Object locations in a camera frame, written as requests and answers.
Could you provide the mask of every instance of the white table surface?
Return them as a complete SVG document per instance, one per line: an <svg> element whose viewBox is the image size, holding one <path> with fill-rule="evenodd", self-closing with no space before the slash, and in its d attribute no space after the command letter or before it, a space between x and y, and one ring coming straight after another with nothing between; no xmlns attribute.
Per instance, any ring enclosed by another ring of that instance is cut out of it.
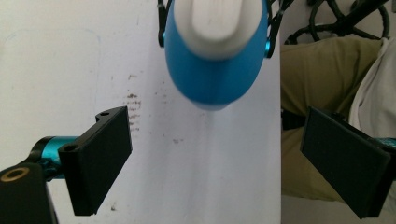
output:
<svg viewBox="0 0 396 224"><path fill-rule="evenodd" d="M0 2L0 170L128 105L134 151L97 215L49 183L61 223L280 223L278 50L245 96L200 109L169 77L156 4Z"/></svg>

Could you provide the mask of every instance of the black metal frame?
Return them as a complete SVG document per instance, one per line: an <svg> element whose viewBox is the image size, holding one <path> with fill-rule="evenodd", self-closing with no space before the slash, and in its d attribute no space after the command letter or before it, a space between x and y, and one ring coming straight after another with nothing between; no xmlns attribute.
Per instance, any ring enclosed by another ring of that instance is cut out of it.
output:
<svg viewBox="0 0 396 224"><path fill-rule="evenodd" d="M163 0L158 0L157 8L158 8L158 23L159 23L159 31L158 31L158 44L161 48L164 47L165 41L165 27L166 27L166 19L168 18L169 8L172 4L172 0L168 0L165 4Z"/></svg>
<svg viewBox="0 0 396 224"><path fill-rule="evenodd" d="M283 19L283 14L285 14L286 9L288 9L288 7L293 3L294 0L280 0L279 11L273 17L272 4L275 1L276 0L267 0L268 28L271 28L270 34L268 35L267 38L267 43L270 43L270 48L268 49L267 52L267 58L271 58L274 53L276 46L276 37L277 37L277 33L279 32L280 23L282 22Z"/></svg>
<svg viewBox="0 0 396 224"><path fill-rule="evenodd" d="M58 219L46 182L63 173L76 216L95 214L132 152L126 106L104 111L75 141L58 149L61 167L46 172L42 153L52 137L39 140L29 157L0 171L2 223L53 224Z"/></svg>
<svg viewBox="0 0 396 224"><path fill-rule="evenodd" d="M379 216L396 176L396 147L310 107L301 151L359 218Z"/></svg>

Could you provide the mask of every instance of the blue anodized part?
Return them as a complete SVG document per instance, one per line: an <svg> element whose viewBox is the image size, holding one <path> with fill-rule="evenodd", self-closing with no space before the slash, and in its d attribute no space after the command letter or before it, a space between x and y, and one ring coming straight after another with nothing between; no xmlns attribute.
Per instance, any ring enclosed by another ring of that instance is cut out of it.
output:
<svg viewBox="0 0 396 224"><path fill-rule="evenodd" d="M58 149L65 144L74 142L75 136L56 136L51 138L43 149L41 154L41 164L44 167L44 172L55 173L56 167L61 167L61 160L59 158ZM64 178L63 175L58 175L55 178Z"/></svg>
<svg viewBox="0 0 396 224"><path fill-rule="evenodd" d="M396 150L396 138L376 138L376 140Z"/></svg>

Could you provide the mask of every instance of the brass screw hole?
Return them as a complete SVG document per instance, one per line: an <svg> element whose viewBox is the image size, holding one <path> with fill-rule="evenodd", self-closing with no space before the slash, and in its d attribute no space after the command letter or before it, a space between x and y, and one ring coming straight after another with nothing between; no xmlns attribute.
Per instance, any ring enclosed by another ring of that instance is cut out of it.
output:
<svg viewBox="0 0 396 224"><path fill-rule="evenodd" d="M27 167L19 167L13 170L10 170L1 176L1 181L3 182L12 182L18 180L29 173L29 168Z"/></svg>

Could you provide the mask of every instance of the person's leg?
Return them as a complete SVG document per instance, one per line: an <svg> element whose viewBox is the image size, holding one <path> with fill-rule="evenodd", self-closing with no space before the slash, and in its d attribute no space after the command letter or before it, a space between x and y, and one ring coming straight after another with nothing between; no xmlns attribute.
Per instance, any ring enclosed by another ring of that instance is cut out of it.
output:
<svg viewBox="0 0 396 224"><path fill-rule="evenodd" d="M282 46L281 105L305 116L314 106L348 116L356 91L376 59L381 41L331 38L312 44ZM282 132L282 193L342 201L300 151L303 128Z"/></svg>

